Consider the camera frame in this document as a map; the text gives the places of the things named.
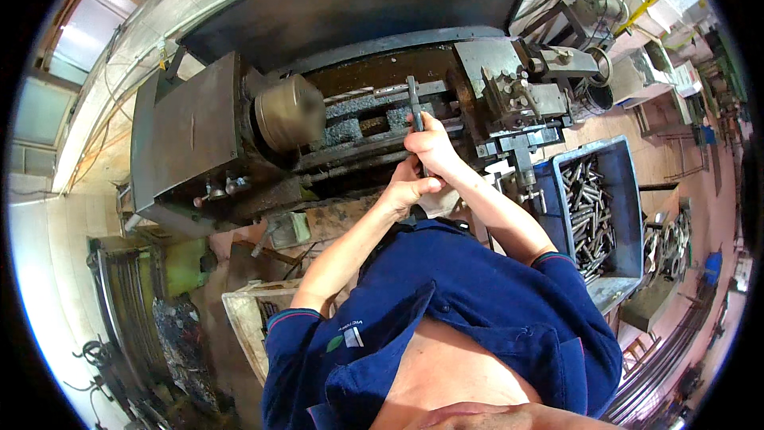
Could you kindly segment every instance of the navy blue polo shirt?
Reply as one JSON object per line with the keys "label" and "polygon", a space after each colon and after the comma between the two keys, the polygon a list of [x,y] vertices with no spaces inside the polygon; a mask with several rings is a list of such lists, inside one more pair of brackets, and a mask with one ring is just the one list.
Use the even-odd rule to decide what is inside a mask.
{"label": "navy blue polo shirt", "polygon": [[615,394],[620,348],[568,256],[525,266],[427,220],[396,234],[331,319],[288,309],[268,321],[266,428],[369,428],[425,314],[491,351],[547,406],[597,418]]}

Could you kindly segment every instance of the wooden crate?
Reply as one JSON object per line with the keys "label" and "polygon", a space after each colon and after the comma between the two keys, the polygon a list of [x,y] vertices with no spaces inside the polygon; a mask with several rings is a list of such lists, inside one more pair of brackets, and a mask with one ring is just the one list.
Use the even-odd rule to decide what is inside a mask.
{"label": "wooden crate", "polygon": [[225,313],[236,334],[239,344],[247,356],[254,374],[265,385],[268,375],[268,357],[265,354],[265,320],[261,303],[270,302],[281,311],[289,308],[292,297],[297,292],[302,279],[277,282],[254,282],[234,292],[222,295]]}

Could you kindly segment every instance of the metal bucket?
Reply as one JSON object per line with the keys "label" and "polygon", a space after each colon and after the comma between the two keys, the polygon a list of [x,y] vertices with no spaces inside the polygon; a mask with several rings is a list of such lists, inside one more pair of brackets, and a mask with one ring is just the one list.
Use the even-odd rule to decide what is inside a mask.
{"label": "metal bucket", "polygon": [[609,85],[594,86],[581,80],[573,92],[573,120],[583,123],[589,117],[597,117],[613,108],[613,90]]}

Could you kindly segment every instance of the lathe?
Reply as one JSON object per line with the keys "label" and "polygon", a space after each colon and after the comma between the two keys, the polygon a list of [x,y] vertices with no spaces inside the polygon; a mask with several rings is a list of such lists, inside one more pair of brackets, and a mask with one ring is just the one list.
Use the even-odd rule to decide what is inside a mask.
{"label": "lathe", "polygon": [[[522,0],[239,0],[179,40],[137,97],[136,212],[194,237],[369,195],[443,121],[475,169],[504,159],[543,212],[530,152],[612,106],[604,50],[530,43]],[[183,82],[186,51],[206,68]]]}

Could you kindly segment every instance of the person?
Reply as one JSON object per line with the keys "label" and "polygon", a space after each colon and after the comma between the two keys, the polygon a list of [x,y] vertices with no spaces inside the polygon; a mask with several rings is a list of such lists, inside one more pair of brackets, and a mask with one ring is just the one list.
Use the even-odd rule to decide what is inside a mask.
{"label": "person", "polygon": [[[265,427],[613,428],[586,416],[614,397],[621,351],[575,264],[422,116],[414,155],[268,321]],[[506,256],[442,218],[396,224],[446,184]]]}

